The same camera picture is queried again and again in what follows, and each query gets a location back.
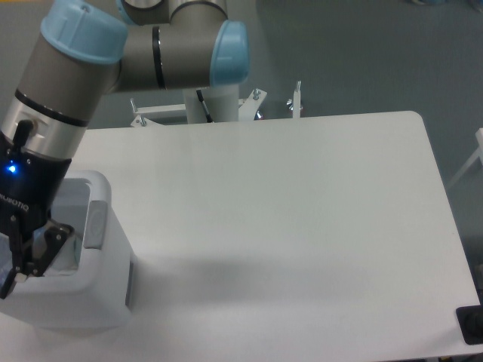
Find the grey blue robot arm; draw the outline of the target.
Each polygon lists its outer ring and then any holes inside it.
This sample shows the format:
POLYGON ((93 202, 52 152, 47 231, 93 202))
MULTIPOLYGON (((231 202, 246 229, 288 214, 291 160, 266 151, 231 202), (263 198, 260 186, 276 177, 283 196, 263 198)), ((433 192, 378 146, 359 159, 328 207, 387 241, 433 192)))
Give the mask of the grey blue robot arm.
POLYGON ((1 124, 1 295, 41 277, 75 231, 51 206, 103 95, 240 84, 245 24, 224 1, 55 1, 1 124))

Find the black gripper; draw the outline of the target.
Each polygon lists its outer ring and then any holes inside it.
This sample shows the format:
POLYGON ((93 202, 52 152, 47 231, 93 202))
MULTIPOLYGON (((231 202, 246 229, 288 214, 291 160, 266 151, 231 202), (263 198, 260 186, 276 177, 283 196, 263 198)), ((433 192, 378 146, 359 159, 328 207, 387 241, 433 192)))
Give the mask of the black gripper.
POLYGON ((26 142, 33 122, 22 120, 12 139, 1 135, 1 236, 8 245, 1 264, 1 299, 17 283, 42 277, 63 245, 74 238, 70 225, 48 220, 57 190, 71 164, 35 155, 26 142))

